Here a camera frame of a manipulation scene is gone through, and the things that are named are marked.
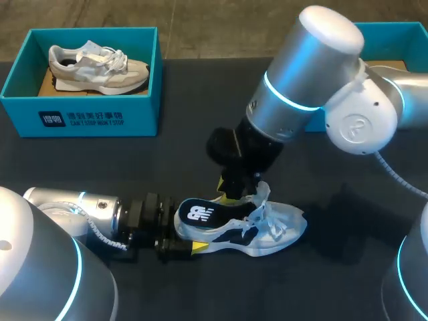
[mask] white sneaker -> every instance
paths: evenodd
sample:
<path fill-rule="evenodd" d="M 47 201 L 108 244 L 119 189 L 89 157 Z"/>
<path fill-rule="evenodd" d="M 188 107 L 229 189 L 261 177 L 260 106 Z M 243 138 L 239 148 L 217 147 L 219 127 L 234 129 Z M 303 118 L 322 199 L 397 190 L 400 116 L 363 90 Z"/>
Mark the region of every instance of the white sneaker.
<path fill-rule="evenodd" d="M 275 253 L 304 232 L 307 223 L 297 207 L 268 202 L 268 184 L 260 182 L 257 195 L 240 205 L 221 205 L 204 199 L 187 199 L 174 216 L 180 238 L 209 243 L 202 253 L 238 249 L 250 256 Z"/>
<path fill-rule="evenodd" d="M 56 77 L 55 88 L 69 92 L 96 90 L 119 95 L 142 86 L 149 68 L 144 62 L 128 59 L 120 50 L 100 47 L 88 41 L 78 49 L 49 49 L 49 66 Z"/>

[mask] shoe upper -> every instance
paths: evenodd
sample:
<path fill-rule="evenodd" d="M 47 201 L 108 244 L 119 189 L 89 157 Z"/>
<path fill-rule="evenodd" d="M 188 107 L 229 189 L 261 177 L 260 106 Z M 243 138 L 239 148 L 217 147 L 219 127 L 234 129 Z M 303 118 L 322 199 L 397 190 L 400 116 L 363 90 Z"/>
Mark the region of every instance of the shoe upper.
<path fill-rule="evenodd" d="M 107 88 L 144 82 L 149 75 L 146 63 L 130 60 L 120 50 L 100 47 L 91 41 L 78 49 L 53 45 L 49 49 L 49 66 L 58 79 L 91 82 Z"/>
<path fill-rule="evenodd" d="M 307 225 L 303 212 L 291 205 L 267 202 L 269 192 L 268 185 L 260 182 L 257 195 L 237 206 L 200 199 L 186 200 L 176 214 L 179 219 L 177 233 L 193 241 L 228 241 L 257 248 L 280 246 L 299 238 Z M 226 223 L 215 227 L 224 218 Z"/>

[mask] gray floor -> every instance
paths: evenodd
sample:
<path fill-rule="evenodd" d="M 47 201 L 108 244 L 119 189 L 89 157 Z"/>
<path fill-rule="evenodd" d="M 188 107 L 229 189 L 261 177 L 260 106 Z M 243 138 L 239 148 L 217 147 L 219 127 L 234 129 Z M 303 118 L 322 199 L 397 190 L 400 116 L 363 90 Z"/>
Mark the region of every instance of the gray floor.
<path fill-rule="evenodd" d="M 307 5 L 353 21 L 420 21 L 428 0 L 0 0 L 0 61 L 28 29 L 157 26 L 165 58 L 272 56 Z"/>

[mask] box logo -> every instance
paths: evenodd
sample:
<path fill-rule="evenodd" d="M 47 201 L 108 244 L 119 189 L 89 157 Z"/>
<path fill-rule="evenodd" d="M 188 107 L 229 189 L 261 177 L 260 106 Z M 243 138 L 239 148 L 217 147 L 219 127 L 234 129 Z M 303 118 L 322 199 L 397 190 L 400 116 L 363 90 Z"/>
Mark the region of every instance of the box logo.
<path fill-rule="evenodd" d="M 60 112 L 39 112 L 39 116 L 45 127 L 65 127 L 66 123 Z"/>

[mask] blue shoe box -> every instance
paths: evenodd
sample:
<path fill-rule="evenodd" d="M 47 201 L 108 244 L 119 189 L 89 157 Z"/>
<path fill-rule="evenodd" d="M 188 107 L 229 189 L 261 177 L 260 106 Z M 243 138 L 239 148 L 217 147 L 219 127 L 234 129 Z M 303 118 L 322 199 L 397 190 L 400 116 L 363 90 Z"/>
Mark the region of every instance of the blue shoe box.
<path fill-rule="evenodd" d="M 364 61 L 403 61 L 410 72 L 428 72 L 428 33 L 419 22 L 356 23 L 364 35 Z M 325 113 L 319 109 L 306 132 L 325 132 Z"/>
<path fill-rule="evenodd" d="M 88 40 L 122 50 L 150 66 L 147 94 L 39 97 L 52 45 L 76 49 Z M 142 28 L 32 29 L 0 101 L 20 137 L 155 136 L 162 90 L 158 31 Z"/>

